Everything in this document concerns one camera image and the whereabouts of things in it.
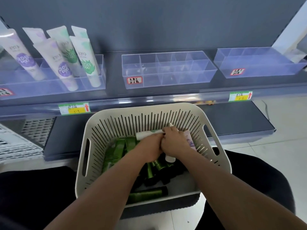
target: plastic tray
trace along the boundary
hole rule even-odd
[[[47,77],[42,81],[35,81],[15,60],[6,61],[5,66],[0,67],[0,100],[105,89],[106,70],[103,55],[96,55],[96,59],[101,68],[101,86],[92,87],[80,65],[79,77],[75,78],[79,87],[76,91],[69,91],[43,58],[35,59]]]
[[[210,82],[216,71],[203,51],[122,55],[126,89]]]
[[[307,65],[294,63],[274,48],[219,48],[214,63],[226,78],[294,75]]]
[[[172,123],[179,130],[189,129],[199,153],[216,166],[232,172],[231,164],[204,111],[190,103],[174,103],[153,106],[106,109],[95,113],[87,121],[83,135],[81,154],[75,184],[76,197],[84,192],[102,173],[105,151],[117,139],[135,136],[139,131],[162,129]],[[204,132],[207,126],[220,154],[216,155]],[[154,187],[162,186],[158,182]],[[150,201],[126,205],[136,206],[146,203],[200,193],[192,176],[186,172],[166,185],[168,196]]]

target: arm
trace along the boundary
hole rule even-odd
[[[97,178],[45,230],[114,229],[141,168],[161,154],[162,137],[162,134],[153,134],[144,138],[135,149]]]
[[[183,132],[175,127],[164,131],[162,150],[186,166],[224,228],[307,229],[302,220],[282,205],[191,149]]]

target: basket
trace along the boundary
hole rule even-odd
[[[214,129],[198,106],[190,103],[174,103],[107,109],[95,113],[86,123],[75,184],[76,197],[79,197],[101,175],[105,151],[117,138],[135,136],[136,132],[140,131],[162,129],[168,123],[172,123],[179,130],[189,129],[197,151],[217,166],[232,172],[228,157]],[[219,155],[216,155],[210,146],[204,132],[204,125],[210,131],[220,151]],[[153,187],[160,186],[163,186],[162,182],[158,182]],[[126,205],[126,207],[201,192],[188,172],[171,179],[166,186],[169,191],[168,196]],[[145,187],[142,185],[138,189],[142,190]]]

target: forearm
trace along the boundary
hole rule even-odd
[[[190,150],[178,159],[226,229],[306,229],[306,224],[273,199]]]
[[[144,163],[140,152],[130,151],[91,184],[46,229],[113,229]]]

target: handwritten label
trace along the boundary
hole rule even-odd
[[[235,76],[235,75],[241,75],[245,69],[234,69],[231,73],[230,76]]]
[[[142,77],[128,77],[127,78],[128,85],[141,84],[141,83],[143,83]]]
[[[10,91],[8,88],[0,88],[0,96],[10,96],[14,95],[12,91]]]
[[[60,104],[59,111],[61,115],[75,115],[91,112],[88,102]]]
[[[239,91],[239,92],[231,92],[229,94],[229,102],[234,101],[247,101],[251,99],[253,95],[253,91]]]

